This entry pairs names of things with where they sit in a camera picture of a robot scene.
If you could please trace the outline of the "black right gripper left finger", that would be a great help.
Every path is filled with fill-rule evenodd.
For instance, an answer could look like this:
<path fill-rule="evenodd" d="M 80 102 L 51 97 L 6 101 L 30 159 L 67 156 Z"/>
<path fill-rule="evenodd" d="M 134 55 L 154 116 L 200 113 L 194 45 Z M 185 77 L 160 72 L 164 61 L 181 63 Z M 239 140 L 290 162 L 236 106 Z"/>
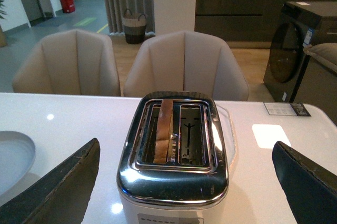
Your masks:
<path fill-rule="evenodd" d="M 1 206 L 1 223 L 81 223 L 95 185 L 100 143 L 93 138 Z"/>

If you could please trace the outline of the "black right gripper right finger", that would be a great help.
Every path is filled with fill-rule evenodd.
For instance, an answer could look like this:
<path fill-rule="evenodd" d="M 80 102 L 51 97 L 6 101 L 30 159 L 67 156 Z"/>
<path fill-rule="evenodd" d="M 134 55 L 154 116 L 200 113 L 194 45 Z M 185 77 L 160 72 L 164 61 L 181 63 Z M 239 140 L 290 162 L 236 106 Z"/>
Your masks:
<path fill-rule="evenodd" d="M 335 174 L 281 141 L 272 161 L 297 223 L 336 223 Z"/>

